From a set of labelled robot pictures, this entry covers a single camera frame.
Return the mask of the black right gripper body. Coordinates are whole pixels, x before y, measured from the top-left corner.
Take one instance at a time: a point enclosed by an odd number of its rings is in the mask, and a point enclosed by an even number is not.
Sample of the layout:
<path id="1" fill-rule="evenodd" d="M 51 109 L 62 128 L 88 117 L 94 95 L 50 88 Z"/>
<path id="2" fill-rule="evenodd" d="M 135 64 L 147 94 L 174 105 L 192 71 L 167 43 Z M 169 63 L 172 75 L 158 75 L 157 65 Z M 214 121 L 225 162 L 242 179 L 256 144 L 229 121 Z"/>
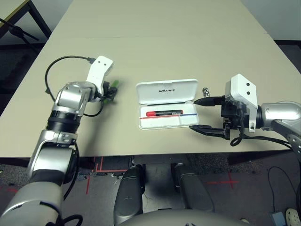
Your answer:
<path id="1" fill-rule="evenodd" d="M 246 105 L 242 102 L 233 102 L 222 96 L 221 117 L 223 118 L 223 128 L 225 139 L 230 139 L 230 131 L 238 130 L 239 136 L 236 139 L 243 139 L 245 129 L 248 127 L 248 116 Z"/>

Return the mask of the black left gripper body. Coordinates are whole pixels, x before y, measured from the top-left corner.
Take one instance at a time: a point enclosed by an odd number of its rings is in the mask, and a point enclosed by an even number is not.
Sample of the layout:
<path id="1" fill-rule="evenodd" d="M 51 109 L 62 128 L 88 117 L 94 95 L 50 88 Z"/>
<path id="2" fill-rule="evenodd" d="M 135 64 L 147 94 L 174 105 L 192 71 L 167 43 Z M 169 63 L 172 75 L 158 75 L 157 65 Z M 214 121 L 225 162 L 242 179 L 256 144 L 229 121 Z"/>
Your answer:
<path id="1" fill-rule="evenodd" d="M 103 99 L 113 99 L 113 87 L 109 82 L 103 82 Z"/>

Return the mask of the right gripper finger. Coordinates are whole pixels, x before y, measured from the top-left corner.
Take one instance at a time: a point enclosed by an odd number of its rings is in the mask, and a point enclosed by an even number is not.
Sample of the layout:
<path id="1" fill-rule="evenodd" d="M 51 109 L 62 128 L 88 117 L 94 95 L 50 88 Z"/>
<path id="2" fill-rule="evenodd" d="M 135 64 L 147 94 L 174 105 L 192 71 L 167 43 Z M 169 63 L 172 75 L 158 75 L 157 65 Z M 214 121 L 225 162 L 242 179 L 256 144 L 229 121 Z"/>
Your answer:
<path id="1" fill-rule="evenodd" d="M 193 104 L 200 105 L 200 106 L 216 106 L 216 105 L 222 105 L 224 101 L 225 101 L 225 96 L 204 97 L 194 101 Z"/>
<path id="2" fill-rule="evenodd" d="M 225 140 L 230 139 L 230 130 L 229 129 L 213 128 L 208 125 L 192 125 L 192 126 L 189 126 L 189 128 L 192 129 L 193 131 L 203 134 L 205 136 L 220 137 Z"/>

